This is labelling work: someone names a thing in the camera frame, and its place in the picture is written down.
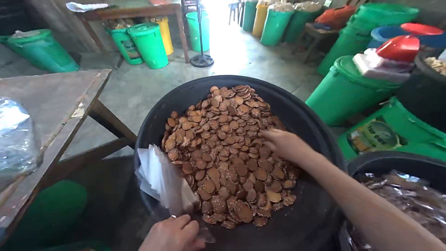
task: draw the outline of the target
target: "red lid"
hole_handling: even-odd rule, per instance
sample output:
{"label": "red lid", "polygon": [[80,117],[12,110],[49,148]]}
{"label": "red lid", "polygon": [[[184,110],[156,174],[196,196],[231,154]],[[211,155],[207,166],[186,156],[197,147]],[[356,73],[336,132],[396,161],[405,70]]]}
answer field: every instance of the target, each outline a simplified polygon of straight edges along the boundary
{"label": "red lid", "polygon": [[389,39],[376,49],[376,54],[385,59],[413,62],[420,49],[420,40],[408,35]]}
{"label": "red lid", "polygon": [[444,32],[442,29],[435,26],[413,23],[401,24],[401,28],[415,35],[440,35]]}

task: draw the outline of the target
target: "black plastic tub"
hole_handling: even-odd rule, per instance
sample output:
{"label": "black plastic tub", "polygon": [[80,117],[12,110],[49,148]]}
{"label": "black plastic tub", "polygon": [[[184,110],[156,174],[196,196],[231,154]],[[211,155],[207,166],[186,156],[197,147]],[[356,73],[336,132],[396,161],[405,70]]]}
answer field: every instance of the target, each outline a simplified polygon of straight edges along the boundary
{"label": "black plastic tub", "polygon": [[[352,176],[360,173],[382,175],[398,170],[425,179],[430,182],[430,187],[446,193],[446,163],[422,155],[398,151],[372,152],[352,160],[347,168]],[[339,242],[342,251],[351,250],[345,224],[339,232]]]}
{"label": "black plastic tub", "polygon": [[417,66],[410,78],[396,91],[402,105],[417,118],[446,132],[446,76],[424,62],[425,58],[438,57],[444,49],[418,53]]}
{"label": "black plastic tub", "polygon": [[[315,150],[326,156],[343,171],[343,157],[328,127],[317,115],[291,93],[268,82],[235,75],[210,76],[192,80],[166,94],[152,108],[138,133],[137,148],[149,144],[160,145],[165,131],[165,122],[172,111],[183,114],[188,106],[206,98],[212,86],[233,87],[249,85],[256,90],[271,110],[284,123],[288,131],[296,133]],[[135,168],[140,161],[135,151]],[[235,230],[221,226],[210,226],[216,238],[208,245],[213,251],[235,250],[318,250],[339,229],[342,214],[330,196],[309,175],[302,174],[295,187],[298,200],[292,207],[273,212],[267,226],[256,228],[245,224]],[[156,220],[169,217],[157,200],[141,192],[142,200]]]}

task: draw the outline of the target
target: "round stand base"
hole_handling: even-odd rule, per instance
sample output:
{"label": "round stand base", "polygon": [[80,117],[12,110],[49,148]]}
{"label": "round stand base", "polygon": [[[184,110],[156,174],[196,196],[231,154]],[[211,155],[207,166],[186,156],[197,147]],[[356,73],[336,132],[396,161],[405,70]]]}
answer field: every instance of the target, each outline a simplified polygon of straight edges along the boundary
{"label": "round stand base", "polygon": [[199,68],[209,67],[214,64],[214,59],[209,55],[196,55],[190,59],[190,63]]}

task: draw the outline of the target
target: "green bucket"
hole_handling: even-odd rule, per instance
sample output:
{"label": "green bucket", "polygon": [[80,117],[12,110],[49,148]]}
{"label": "green bucket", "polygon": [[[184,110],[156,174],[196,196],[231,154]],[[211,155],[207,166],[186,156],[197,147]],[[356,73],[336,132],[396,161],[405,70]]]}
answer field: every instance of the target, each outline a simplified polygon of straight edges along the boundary
{"label": "green bucket", "polygon": [[294,11],[279,12],[268,8],[260,43],[266,46],[277,45]]}
{"label": "green bucket", "polygon": [[169,63],[161,38],[159,24],[144,23],[135,25],[128,28],[128,33],[150,69],[159,69]]}
{"label": "green bucket", "polygon": [[132,65],[144,63],[138,48],[127,33],[127,30],[128,29],[107,29],[107,32],[111,35],[113,41],[115,41],[116,46],[127,63]]}
{"label": "green bucket", "polygon": [[10,36],[7,45],[34,66],[50,72],[77,71],[79,65],[54,39],[49,29],[29,31],[36,33],[27,37]]}
{"label": "green bucket", "polygon": [[350,116],[391,96],[400,85],[362,76],[353,56],[343,56],[335,61],[305,103],[326,124],[340,126]]}
{"label": "green bucket", "polygon": [[361,5],[355,17],[369,20],[378,26],[400,25],[417,18],[420,10],[402,4],[368,3]]}
{"label": "green bucket", "polygon": [[243,30],[252,32],[254,28],[254,20],[256,18],[256,5],[257,2],[246,1],[245,12],[243,16]]}
{"label": "green bucket", "polygon": [[[200,29],[198,26],[198,14],[196,11],[186,14],[189,24],[190,46],[193,51],[201,52]],[[201,38],[203,41],[203,51],[209,50],[209,15],[207,12],[201,12]]]}
{"label": "green bucket", "polygon": [[404,151],[446,161],[446,134],[411,114],[397,98],[338,138],[347,160],[372,151]]}
{"label": "green bucket", "polygon": [[347,55],[356,55],[363,52],[372,37],[370,34],[363,36],[360,31],[350,28],[344,28],[339,32],[339,38],[333,47],[322,60],[317,71],[322,76],[326,76],[331,66],[339,57]]}
{"label": "green bucket", "polygon": [[87,206],[87,190],[62,180],[40,191],[2,250],[31,250],[66,237]]}
{"label": "green bucket", "polygon": [[318,11],[295,11],[285,31],[285,42],[295,43],[301,32],[305,29],[305,24],[314,21],[318,14]]}

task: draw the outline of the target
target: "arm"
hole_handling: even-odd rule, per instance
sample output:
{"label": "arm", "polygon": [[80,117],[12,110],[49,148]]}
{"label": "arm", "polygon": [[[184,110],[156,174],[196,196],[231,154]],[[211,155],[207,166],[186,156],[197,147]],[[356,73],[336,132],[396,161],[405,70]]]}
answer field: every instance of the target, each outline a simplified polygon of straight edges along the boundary
{"label": "arm", "polygon": [[339,170],[298,136],[280,130],[261,136],[268,140],[268,148],[313,176],[377,250],[446,251],[446,245],[418,222]]}

